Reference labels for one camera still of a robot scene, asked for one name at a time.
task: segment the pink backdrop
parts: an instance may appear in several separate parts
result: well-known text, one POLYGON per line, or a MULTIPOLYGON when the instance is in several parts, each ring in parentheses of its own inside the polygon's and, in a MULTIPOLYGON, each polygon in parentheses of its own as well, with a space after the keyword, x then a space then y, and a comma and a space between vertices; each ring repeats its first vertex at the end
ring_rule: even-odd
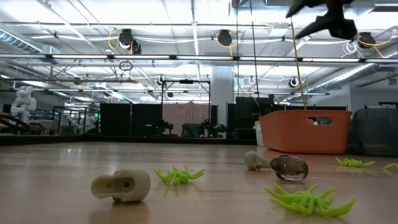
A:
POLYGON ((164 104, 163 119, 174 124, 172 134, 181 136, 182 125, 185 123, 201 123, 208 119, 209 105, 194 104, 192 102, 185 104, 164 104))

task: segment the green toy insect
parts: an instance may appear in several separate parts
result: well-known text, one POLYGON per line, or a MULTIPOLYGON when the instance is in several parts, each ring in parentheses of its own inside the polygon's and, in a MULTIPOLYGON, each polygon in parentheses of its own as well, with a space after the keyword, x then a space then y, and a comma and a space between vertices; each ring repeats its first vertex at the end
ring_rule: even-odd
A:
POLYGON ((167 176, 163 176, 160 173, 160 170, 155 170, 155 173, 165 183, 170 183, 173 180, 173 183, 179 182, 180 184, 188 184, 189 180, 197 179, 205 174, 205 170, 203 169, 196 174, 191 175, 186 165, 184 165, 184 168, 185 170, 179 171, 177 168, 172 167, 171 172, 169 170, 167 171, 167 176))
POLYGON ((359 167, 359 168, 368 167, 374 164, 374 161, 363 163, 362 161, 357 161, 354 159, 347 159, 347 158, 344 158, 343 161, 341 161, 336 157, 336 160, 342 166, 359 167))
POLYGON ((314 195, 312 192, 318 188, 318 184, 310 187, 307 191, 298 191, 294 194, 288 193, 282 187, 274 183, 277 190, 282 192, 282 195, 275 193, 270 189, 266 189, 275 198, 272 199, 277 205, 282 208, 286 208, 293 212, 301 212, 306 215, 313 215, 315 208, 318 207, 319 214, 324 217, 339 217, 347 214, 352 206, 356 202, 356 198, 353 198, 350 202, 337 208, 330 208, 329 206, 333 203, 333 197, 326 200, 326 197, 334 192, 336 189, 332 188, 324 191, 320 195, 314 195))
POLYGON ((388 168, 391 168, 391 167, 396 167, 398 169, 398 164, 388 164, 385 167, 383 167, 383 169, 388 169, 388 168))

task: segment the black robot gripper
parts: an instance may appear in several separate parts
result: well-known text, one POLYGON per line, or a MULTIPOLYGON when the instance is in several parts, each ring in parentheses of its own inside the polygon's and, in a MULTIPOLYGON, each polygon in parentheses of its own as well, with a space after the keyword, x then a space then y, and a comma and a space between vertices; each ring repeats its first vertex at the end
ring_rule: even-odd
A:
POLYGON ((324 16, 317 16, 315 22, 306 26, 295 38, 299 39, 318 31, 327 29, 332 37, 351 40, 357 34, 355 22, 344 18, 343 5, 351 4, 354 0, 295 0, 289 8, 286 18, 292 17, 305 6, 315 7, 326 4, 328 12, 324 16))

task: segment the wooden table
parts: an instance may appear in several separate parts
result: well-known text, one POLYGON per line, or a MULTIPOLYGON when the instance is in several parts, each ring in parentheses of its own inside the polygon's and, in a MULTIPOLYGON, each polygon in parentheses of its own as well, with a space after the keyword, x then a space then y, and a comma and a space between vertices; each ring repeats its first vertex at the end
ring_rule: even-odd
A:
POLYGON ((77 142, 0 147, 0 223, 398 223, 398 170, 382 167, 398 159, 376 161, 368 170, 338 166, 334 156, 302 155, 310 168, 303 182, 282 182, 271 170, 246 170, 243 155, 258 151, 272 159, 278 152, 255 146, 77 142), (161 183, 163 172, 187 164, 206 169, 188 185, 161 183), (91 195, 90 183, 118 169, 144 169, 152 187, 143 203, 113 203, 91 195), (341 218, 306 217, 274 205, 264 191, 277 182, 289 192, 337 187, 335 206, 358 201, 341 218))

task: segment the bin handle hole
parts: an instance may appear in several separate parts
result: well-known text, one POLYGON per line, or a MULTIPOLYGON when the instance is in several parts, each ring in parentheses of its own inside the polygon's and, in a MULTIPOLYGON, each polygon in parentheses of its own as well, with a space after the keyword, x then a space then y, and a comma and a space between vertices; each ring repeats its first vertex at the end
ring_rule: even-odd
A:
POLYGON ((333 120, 325 117, 309 117, 308 121, 312 125, 331 125, 333 120))

